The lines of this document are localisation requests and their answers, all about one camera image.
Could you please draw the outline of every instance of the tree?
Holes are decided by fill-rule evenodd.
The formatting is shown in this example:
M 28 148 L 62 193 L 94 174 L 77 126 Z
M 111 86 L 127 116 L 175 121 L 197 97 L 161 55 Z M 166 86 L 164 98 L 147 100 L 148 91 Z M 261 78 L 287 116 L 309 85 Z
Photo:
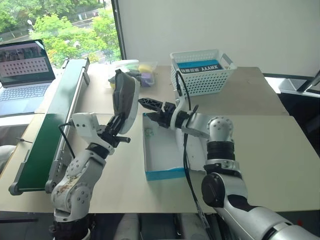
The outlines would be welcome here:
M 91 61 L 96 60 L 93 53 L 106 48 L 104 41 L 92 29 L 72 26 L 65 16 L 39 17 L 33 27 L 31 38 L 43 40 L 51 64 L 58 68 L 65 58 L 78 59 L 89 55 Z
M 0 31 L 27 26 L 27 20 L 36 20 L 43 13 L 43 0 L 1 0 Z
M 101 4 L 98 0 L 43 0 L 44 8 L 50 14 L 65 16 L 96 9 Z
M 0 32 L 29 26 L 43 15 L 70 16 L 101 7 L 98 0 L 0 0 Z
M 118 35 L 112 10 L 100 9 L 99 16 L 92 21 L 92 26 L 98 37 L 106 44 L 103 52 L 109 58 L 110 63 L 112 60 L 120 60 Z

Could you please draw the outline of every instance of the green conveyor belt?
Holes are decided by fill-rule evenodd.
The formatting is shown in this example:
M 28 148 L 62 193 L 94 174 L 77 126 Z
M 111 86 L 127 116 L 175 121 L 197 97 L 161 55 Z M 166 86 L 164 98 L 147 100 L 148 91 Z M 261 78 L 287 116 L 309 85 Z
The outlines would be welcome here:
M 69 60 L 27 161 L 20 165 L 15 181 L 9 188 L 11 194 L 45 190 L 61 138 L 58 125 L 67 120 L 78 81 L 81 80 L 82 69 L 86 64 L 86 59 Z

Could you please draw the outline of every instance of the laptop keyboard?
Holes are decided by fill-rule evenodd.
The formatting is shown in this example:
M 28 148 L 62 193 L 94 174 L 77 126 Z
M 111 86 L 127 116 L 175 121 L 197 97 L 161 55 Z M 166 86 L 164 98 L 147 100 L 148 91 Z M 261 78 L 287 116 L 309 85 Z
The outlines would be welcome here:
M 0 101 L 29 99 L 35 97 L 42 97 L 49 85 L 30 86 L 23 88 L 7 88 L 0 94 Z

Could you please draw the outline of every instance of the laptop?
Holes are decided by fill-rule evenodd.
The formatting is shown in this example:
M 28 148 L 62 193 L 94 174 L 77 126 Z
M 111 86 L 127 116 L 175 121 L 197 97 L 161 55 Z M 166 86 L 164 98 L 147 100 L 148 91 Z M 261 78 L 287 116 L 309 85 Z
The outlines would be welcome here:
M 0 116 L 34 113 L 54 79 L 41 40 L 0 45 Z

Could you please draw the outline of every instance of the purple object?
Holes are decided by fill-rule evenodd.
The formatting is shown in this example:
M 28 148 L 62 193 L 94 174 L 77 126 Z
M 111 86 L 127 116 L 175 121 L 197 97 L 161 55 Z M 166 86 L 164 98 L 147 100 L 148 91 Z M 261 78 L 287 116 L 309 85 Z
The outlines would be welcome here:
M 150 87 L 155 83 L 154 76 L 152 73 L 143 72 L 141 73 L 141 86 Z

